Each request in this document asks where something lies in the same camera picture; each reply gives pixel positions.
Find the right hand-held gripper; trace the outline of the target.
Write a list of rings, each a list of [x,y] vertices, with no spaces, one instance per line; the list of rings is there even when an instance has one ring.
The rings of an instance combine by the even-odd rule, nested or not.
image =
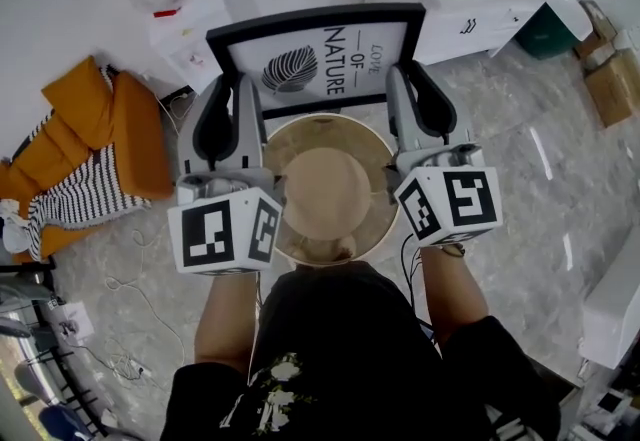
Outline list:
[[[414,60],[386,76],[389,123],[399,152],[384,167],[418,245],[463,243],[503,224],[498,175],[484,165],[462,96]]]

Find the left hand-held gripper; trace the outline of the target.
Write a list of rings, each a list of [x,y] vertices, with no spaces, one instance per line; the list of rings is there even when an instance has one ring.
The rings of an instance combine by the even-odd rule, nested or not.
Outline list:
[[[259,93],[247,74],[235,82],[220,75],[195,98],[178,137],[185,175],[176,184],[177,205],[167,211],[179,273],[271,268],[282,205],[274,175],[259,168],[263,132]]]

